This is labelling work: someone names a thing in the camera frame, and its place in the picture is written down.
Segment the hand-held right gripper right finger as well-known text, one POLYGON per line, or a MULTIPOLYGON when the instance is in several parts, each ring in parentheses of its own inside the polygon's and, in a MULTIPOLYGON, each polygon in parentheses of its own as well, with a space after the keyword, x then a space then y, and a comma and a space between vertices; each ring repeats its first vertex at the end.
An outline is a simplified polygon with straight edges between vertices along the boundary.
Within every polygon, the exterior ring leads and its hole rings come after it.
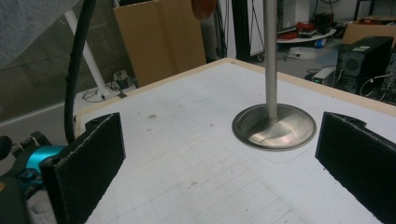
POLYGON ((396 224, 396 144, 346 115, 325 112, 316 159, 384 224, 396 224))

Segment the white round table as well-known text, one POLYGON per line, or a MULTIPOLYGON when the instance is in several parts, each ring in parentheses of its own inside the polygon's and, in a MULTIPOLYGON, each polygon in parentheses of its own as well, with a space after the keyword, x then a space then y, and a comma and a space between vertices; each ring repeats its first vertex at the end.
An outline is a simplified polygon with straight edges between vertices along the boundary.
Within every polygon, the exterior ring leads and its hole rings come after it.
POLYGON ((319 39, 323 38, 328 38, 331 35, 334 35, 336 32, 336 29, 331 29, 327 34, 325 35, 312 35, 310 38, 293 38, 293 39, 278 39, 276 43, 278 44, 294 44, 294 43, 303 43, 303 42, 310 42, 310 41, 316 41, 319 39))

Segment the white slanted pole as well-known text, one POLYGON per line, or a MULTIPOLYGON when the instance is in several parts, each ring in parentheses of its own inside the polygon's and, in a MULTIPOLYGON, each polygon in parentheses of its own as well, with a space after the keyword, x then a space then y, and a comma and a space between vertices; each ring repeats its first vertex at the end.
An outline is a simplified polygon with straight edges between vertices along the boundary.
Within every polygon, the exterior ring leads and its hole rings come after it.
MULTIPOLYGON (((67 23, 71 31, 73 32, 73 35, 75 35, 78 27, 78 19, 76 17, 75 12, 72 9, 70 9, 64 13, 64 16, 67 20, 67 23)), ((106 84, 102 78, 102 75, 92 55, 92 51, 88 43, 85 43, 82 55, 91 71, 92 78, 94 79, 94 82, 98 88, 100 97, 106 99, 110 95, 110 91, 106 87, 106 84)))

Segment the clear plastic bag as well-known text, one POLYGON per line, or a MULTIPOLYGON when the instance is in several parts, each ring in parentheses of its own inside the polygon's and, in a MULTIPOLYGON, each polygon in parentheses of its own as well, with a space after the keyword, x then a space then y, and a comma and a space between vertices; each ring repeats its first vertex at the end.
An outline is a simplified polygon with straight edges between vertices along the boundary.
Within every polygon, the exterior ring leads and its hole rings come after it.
POLYGON ((293 47, 290 48, 288 56, 299 60, 314 60, 317 58, 317 53, 314 48, 293 47))

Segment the flat cardboard sheet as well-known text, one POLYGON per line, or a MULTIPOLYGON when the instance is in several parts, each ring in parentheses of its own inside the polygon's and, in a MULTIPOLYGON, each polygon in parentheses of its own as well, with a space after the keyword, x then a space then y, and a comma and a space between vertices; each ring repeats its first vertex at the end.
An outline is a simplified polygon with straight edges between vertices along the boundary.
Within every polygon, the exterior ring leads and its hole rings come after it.
POLYGON ((140 87, 206 64, 190 0, 149 0, 114 9, 140 87))

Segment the silver metal stand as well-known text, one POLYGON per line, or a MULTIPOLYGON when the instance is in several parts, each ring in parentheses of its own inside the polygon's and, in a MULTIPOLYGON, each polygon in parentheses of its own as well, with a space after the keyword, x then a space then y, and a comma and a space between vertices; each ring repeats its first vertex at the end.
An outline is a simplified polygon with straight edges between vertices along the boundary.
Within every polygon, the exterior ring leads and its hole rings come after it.
POLYGON ((293 150, 314 138, 317 125, 301 108, 277 102, 276 0, 262 1, 266 102, 241 111, 233 119, 233 134, 245 145, 260 150, 293 150))

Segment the black frame strut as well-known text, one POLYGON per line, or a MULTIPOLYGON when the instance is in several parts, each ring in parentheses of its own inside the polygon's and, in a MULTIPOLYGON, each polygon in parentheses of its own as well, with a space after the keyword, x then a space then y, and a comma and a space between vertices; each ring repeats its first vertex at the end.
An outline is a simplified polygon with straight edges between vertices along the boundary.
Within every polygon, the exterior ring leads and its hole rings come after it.
POLYGON ((248 0, 231 0, 233 10, 233 29, 236 59, 250 62, 250 44, 248 33, 248 0))

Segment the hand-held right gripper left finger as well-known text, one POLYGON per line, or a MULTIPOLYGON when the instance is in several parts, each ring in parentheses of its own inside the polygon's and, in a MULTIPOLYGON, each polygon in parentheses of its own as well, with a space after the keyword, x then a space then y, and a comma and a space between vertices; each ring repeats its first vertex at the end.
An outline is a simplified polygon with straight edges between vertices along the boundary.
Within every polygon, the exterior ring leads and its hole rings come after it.
POLYGON ((58 224, 84 224, 125 160, 120 114, 86 123, 86 131, 39 163, 58 224))

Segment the white grid mat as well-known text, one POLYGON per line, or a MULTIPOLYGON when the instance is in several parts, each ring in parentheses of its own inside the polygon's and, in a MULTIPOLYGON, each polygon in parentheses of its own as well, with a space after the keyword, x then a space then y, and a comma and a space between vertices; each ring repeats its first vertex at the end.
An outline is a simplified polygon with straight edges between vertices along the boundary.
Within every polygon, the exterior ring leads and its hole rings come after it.
POLYGON ((317 161, 269 152, 234 117, 265 99, 261 67, 225 59, 84 108, 120 114, 126 158, 87 224, 379 224, 317 161))

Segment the small white device green light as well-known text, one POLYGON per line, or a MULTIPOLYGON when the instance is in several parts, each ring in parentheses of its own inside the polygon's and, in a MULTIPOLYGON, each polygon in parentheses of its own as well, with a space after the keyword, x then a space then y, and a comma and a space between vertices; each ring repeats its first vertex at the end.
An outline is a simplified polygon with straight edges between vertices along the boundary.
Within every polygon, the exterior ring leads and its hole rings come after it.
POLYGON ((335 69, 332 67, 325 67, 317 72, 312 77, 312 81, 321 85, 331 87, 334 83, 335 69))

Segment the cardboard box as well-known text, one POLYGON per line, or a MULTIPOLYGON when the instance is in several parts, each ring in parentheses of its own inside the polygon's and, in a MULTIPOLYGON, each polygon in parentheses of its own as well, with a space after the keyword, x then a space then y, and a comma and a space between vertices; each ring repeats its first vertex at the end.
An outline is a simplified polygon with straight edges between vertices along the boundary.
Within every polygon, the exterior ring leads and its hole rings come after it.
POLYGON ((346 26, 345 44, 352 44, 366 36, 392 36, 396 44, 396 16, 366 16, 346 26))

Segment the black computer tower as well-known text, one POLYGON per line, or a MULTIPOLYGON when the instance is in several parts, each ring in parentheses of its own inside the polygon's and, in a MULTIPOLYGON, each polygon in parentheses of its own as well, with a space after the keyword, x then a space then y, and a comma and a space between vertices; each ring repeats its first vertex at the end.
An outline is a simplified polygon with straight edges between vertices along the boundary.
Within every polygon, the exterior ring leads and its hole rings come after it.
POLYGON ((338 51, 334 87, 368 96, 385 78, 392 36, 366 36, 338 51))
POLYGON ((390 54, 387 74, 389 75, 389 80, 386 88, 386 99, 394 102, 396 101, 396 49, 390 54))

